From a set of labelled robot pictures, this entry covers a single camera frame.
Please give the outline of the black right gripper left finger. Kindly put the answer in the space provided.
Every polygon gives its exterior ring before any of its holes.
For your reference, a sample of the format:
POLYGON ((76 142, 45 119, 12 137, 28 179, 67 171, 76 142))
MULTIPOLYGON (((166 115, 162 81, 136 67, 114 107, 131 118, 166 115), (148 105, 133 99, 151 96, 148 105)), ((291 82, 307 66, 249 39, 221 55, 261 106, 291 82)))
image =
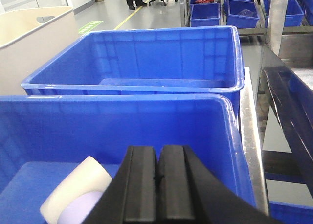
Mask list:
POLYGON ((157 158, 152 146, 130 146, 84 224, 155 224, 157 158))

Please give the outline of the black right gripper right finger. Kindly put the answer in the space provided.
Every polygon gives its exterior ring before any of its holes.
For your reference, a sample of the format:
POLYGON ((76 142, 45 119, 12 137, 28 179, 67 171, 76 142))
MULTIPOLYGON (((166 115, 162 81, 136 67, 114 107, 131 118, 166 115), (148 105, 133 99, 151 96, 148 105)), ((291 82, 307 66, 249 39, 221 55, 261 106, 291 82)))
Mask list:
POLYGON ((278 224, 235 195, 188 146, 163 147, 159 224, 278 224))

